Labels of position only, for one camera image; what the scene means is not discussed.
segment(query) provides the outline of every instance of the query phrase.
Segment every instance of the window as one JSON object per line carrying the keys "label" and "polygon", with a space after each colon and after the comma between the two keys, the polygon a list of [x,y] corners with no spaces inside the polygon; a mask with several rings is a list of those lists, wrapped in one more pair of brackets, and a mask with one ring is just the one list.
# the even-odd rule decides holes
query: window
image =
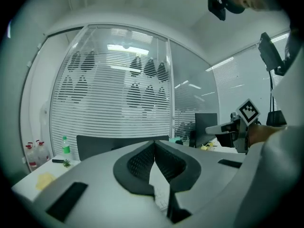
{"label": "window", "polygon": [[[286,35],[273,39],[281,58],[285,57]],[[213,71],[218,87],[220,124],[229,122],[230,114],[248,98],[261,112],[259,121],[266,124],[270,105],[270,78],[257,47],[236,54],[208,70]],[[271,74],[276,86],[281,76],[274,72]]]}
{"label": "window", "polygon": [[195,130],[195,113],[219,113],[217,88],[208,63],[171,42],[174,73],[175,137],[189,145],[190,132]]}

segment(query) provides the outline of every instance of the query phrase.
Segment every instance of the yellow paper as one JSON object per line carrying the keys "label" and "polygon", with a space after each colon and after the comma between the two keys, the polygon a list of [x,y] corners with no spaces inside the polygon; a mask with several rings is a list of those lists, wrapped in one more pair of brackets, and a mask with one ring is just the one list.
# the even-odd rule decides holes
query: yellow paper
{"label": "yellow paper", "polygon": [[47,185],[49,185],[55,179],[56,179],[56,177],[49,172],[40,174],[38,176],[38,182],[36,184],[36,188],[38,190],[43,190]]}

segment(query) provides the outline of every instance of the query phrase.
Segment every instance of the plastic bottle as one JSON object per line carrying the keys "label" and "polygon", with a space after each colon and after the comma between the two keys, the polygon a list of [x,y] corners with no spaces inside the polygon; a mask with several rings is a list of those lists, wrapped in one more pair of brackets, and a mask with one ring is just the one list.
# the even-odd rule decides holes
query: plastic bottle
{"label": "plastic bottle", "polygon": [[28,143],[25,147],[26,147],[25,154],[26,154],[28,162],[29,162],[28,164],[29,164],[30,170],[34,171],[38,167],[38,158],[37,158],[36,152],[33,148],[33,143],[32,142]]}
{"label": "plastic bottle", "polygon": [[64,157],[64,159],[68,159],[69,161],[72,160],[72,154],[71,154],[71,150],[70,150],[70,144],[67,141],[67,137],[63,136],[62,137],[62,156]]}
{"label": "plastic bottle", "polygon": [[44,142],[37,140],[37,156],[39,159],[39,166],[49,161],[49,152],[44,145]]}

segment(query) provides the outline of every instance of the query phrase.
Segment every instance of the black camera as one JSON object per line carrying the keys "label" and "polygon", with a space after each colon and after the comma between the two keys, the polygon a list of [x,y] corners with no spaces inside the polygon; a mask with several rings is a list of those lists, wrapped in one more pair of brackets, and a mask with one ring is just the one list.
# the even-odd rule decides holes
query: black camera
{"label": "black camera", "polygon": [[275,74],[277,74],[278,69],[284,68],[284,63],[281,60],[281,57],[276,47],[271,42],[271,39],[266,32],[261,34],[258,50],[260,51],[262,60],[266,64],[267,71],[271,71],[274,69]]}
{"label": "black camera", "polygon": [[226,19],[226,9],[218,0],[208,0],[208,10],[220,20]]}

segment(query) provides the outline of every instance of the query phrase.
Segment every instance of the white desk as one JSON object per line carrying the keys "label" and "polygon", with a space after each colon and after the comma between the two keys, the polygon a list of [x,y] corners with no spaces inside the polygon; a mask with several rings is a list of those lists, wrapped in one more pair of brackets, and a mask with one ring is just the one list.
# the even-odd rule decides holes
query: white desk
{"label": "white desk", "polygon": [[[64,158],[60,155],[56,155],[53,159],[63,160]],[[49,172],[50,174],[53,174],[56,178],[58,178],[64,173],[66,173],[68,170],[73,168],[73,166],[76,166],[79,163],[79,161],[71,161],[71,166],[69,168],[66,168],[63,166],[62,163],[53,163],[52,160],[49,160],[48,162],[34,170],[32,173],[27,175],[25,178],[23,178],[21,181],[16,183],[12,187],[12,190],[18,194],[21,194],[24,197],[27,197],[29,200],[34,201],[34,199],[41,192],[41,190],[38,190],[36,188],[38,176],[40,174]]]}
{"label": "white desk", "polygon": [[216,152],[225,152],[225,153],[235,153],[237,154],[237,150],[235,148],[222,147],[217,138],[212,140],[213,142],[213,151]]}

